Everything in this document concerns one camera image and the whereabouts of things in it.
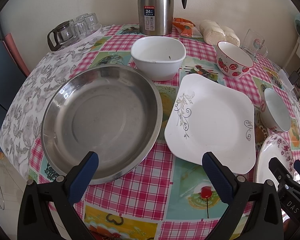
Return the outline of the upturned clear glass cups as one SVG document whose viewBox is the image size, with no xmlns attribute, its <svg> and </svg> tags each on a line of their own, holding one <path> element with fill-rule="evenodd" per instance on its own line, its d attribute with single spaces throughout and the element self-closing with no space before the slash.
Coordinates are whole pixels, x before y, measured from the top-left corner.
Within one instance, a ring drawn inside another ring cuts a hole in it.
<svg viewBox="0 0 300 240">
<path fill-rule="evenodd" d="M 94 12 L 78 16 L 73 23 L 73 28 L 78 38 L 88 37 L 101 27 L 102 25 Z"/>
</svg>

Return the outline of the colourful checked tablecloth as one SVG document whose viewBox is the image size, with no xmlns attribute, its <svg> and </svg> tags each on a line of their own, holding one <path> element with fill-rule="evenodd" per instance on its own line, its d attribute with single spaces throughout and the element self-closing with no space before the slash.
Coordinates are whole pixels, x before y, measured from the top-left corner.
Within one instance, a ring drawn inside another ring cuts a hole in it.
<svg viewBox="0 0 300 240">
<path fill-rule="evenodd" d="M 171 37 L 185 46 L 187 54 L 172 80 L 157 83 L 164 124 L 179 83 L 191 73 L 244 93 L 256 111 L 261 88 L 270 87 L 281 96 L 292 119 L 292 128 L 282 135 L 285 148 L 300 160 L 300 104 L 280 80 L 277 64 L 259 59 L 241 78 L 229 78 L 217 68 L 214 47 L 201 38 L 182 37 L 176 30 Z M 66 53 L 48 53 L 38 63 L 16 94 L 0 130 L 0 147 L 22 177 L 46 183 L 57 176 L 41 141 L 43 115 L 57 89 L 93 66 L 119 63 L 135 67 L 130 49 L 140 38 L 136 24 L 108 25 L 88 42 Z M 225 209 L 215 193 L 209 200 L 200 197 L 199 190 L 206 185 L 204 171 L 174 157 L 160 134 L 144 161 L 113 182 L 88 187 L 75 209 L 80 216 L 88 215 L 96 231 L 108 237 L 204 239 Z"/>
</svg>

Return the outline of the large stainless steel plate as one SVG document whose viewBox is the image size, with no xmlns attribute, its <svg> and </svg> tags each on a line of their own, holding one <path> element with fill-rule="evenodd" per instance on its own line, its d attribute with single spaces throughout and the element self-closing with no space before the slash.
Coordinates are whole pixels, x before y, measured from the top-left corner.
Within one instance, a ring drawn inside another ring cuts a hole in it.
<svg viewBox="0 0 300 240">
<path fill-rule="evenodd" d="M 88 152 L 98 155 L 92 184 L 124 176 L 155 144 L 162 122 L 155 84 L 141 71 L 108 64 L 85 70 L 51 98 L 42 121 L 44 155 L 60 175 Z"/>
</svg>

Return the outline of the bag of white buns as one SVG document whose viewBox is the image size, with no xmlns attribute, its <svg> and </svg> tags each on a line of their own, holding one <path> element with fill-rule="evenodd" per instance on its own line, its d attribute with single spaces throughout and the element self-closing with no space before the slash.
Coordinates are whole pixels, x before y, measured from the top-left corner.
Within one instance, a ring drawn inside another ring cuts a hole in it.
<svg viewBox="0 0 300 240">
<path fill-rule="evenodd" d="M 241 42 L 234 30 L 227 26 L 219 25 L 211 20 L 203 20 L 199 25 L 200 33 L 205 43 L 217 46 L 220 41 L 226 41 L 236 46 L 240 46 Z"/>
</svg>

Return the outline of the white round bowl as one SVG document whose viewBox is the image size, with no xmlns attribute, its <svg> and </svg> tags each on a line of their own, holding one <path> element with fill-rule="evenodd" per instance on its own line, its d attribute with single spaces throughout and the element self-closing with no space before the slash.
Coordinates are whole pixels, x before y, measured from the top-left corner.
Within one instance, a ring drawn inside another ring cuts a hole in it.
<svg viewBox="0 0 300 240">
<path fill-rule="evenodd" d="M 283 133 L 290 130 L 291 119 L 288 108 L 272 88 L 266 88 L 262 93 L 260 112 L 262 123 L 272 132 Z"/>
</svg>

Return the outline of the pink floral plate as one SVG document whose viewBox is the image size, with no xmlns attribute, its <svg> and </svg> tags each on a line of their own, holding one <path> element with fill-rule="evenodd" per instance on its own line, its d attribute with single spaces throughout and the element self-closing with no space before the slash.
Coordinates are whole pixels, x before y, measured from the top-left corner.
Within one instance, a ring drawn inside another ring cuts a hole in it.
<svg viewBox="0 0 300 240">
<path fill-rule="evenodd" d="M 276 188 L 278 188 L 279 183 L 268 167 L 269 162 L 273 157 L 279 159 L 293 177 L 294 159 L 290 144 L 278 134 L 272 134 L 264 141 L 259 152 L 254 169 L 254 182 L 264 183 L 267 179 L 270 179 L 274 182 Z"/>
</svg>

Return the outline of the white square bowl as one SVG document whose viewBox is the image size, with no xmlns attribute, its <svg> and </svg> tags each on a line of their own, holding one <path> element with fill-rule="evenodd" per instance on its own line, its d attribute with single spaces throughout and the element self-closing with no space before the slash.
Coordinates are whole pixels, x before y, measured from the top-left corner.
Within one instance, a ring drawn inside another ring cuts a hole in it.
<svg viewBox="0 0 300 240">
<path fill-rule="evenodd" d="M 185 46 L 179 40 L 163 36 L 138 39 L 130 53 L 138 70 L 153 81 L 173 79 L 186 57 Z"/>
</svg>

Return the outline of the pink board against wall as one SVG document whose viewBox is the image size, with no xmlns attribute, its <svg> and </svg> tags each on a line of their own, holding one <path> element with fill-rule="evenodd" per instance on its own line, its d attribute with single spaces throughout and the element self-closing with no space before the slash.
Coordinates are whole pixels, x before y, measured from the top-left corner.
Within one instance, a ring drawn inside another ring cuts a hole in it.
<svg viewBox="0 0 300 240">
<path fill-rule="evenodd" d="M 7 45 L 7 48 L 9 49 L 14 61 L 16 62 L 16 64 L 18 65 L 18 67 L 21 69 L 21 71 L 26 75 L 29 76 L 30 71 L 28 70 L 25 62 L 23 61 L 23 58 L 21 57 L 17 46 L 15 45 L 14 39 L 12 37 L 11 33 L 8 33 L 5 36 L 5 42 Z"/>
</svg>

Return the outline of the white power strip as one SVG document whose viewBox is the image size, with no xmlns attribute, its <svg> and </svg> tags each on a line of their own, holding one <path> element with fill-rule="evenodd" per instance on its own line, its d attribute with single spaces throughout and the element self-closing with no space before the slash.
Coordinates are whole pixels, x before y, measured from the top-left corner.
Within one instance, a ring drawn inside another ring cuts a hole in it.
<svg viewBox="0 0 300 240">
<path fill-rule="evenodd" d="M 289 81 L 289 78 L 288 78 L 286 72 L 283 69 L 280 69 L 278 72 L 278 75 L 279 75 L 280 79 L 282 80 L 282 82 L 284 83 L 284 85 L 287 87 L 287 89 L 289 91 L 292 91 L 294 89 L 294 85 L 292 85 L 291 82 Z"/>
</svg>

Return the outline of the clear glass mug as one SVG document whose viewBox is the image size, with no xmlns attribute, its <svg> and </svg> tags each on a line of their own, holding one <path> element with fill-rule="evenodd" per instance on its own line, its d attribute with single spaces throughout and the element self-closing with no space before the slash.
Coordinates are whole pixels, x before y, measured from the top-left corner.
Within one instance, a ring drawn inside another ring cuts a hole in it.
<svg viewBox="0 0 300 240">
<path fill-rule="evenodd" d="M 245 51 L 252 60 L 263 59 L 268 55 L 268 48 L 264 44 L 265 39 L 253 29 L 248 29 L 240 48 Z"/>
</svg>

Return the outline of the white square patterned plate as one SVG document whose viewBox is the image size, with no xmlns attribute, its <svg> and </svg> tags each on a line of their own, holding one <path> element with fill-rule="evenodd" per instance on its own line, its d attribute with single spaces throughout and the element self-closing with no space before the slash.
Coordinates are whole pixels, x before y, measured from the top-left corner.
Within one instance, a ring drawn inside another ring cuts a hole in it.
<svg viewBox="0 0 300 240">
<path fill-rule="evenodd" d="M 200 165 L 203 154 L 212 152 L 232 172 L 246 174 L 256 161 L 254 105 L 242 92 L 185 75 L 164 137 L 180 159 Z"/>
</svg>

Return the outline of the strawberry pattern bowl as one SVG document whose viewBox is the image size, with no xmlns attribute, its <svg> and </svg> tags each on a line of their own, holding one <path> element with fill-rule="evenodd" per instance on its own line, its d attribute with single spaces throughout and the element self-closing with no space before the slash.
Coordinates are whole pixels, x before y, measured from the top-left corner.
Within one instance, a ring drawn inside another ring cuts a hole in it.
<svg viewBox="0 0 300 240">
<path fill-rule="evenodd" d="M 228 77 L 240 78 L 254 66 L 250 56 L 232 43 L 219 41 L 216 51 L 216 64 Z"/>
</svg>

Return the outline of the black power adapter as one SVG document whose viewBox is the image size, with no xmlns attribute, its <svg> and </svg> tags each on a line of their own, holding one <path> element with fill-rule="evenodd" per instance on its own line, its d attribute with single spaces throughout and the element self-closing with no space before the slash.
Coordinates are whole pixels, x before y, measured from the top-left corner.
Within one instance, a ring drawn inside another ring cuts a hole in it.
<svg viewBox="0 0 300 240">
<path fill-rule="evenodd" d="M 297 81 L 300 78 L 300 67 L 298 68 L 298 70 L 294 70 L 290 76 L 289 76 L 289 81 L 292 85 L 294 85 L 295 83 L 297 83 Z"/>
</svg>

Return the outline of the stainless steel thermos jug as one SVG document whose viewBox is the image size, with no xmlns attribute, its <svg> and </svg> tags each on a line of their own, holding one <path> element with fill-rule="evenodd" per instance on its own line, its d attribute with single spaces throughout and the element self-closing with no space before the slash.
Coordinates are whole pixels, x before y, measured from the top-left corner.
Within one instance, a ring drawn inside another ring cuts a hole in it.
<svg viewBox="0 0 300 240">
<path fill-rule="evenodd" d="M 174 0 L 138 0 L 140 32 L 166 36 L 172 32 Z"/>
</svg>

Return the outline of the orange snack packet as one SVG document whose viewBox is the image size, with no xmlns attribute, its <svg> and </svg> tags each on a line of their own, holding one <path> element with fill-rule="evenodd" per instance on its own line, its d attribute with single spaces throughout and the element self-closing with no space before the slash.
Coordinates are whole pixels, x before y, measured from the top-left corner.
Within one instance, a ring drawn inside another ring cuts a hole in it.
<svg viewBox="0 0 300 240">
<path fill-rule="evenodd" d="M 173 25 L 177 29 L 180 36 L 188 38 L 201 38 L 202 34 L 196 28 L 195 24 L 184 18 L 174 18 Z"/>
</svg>

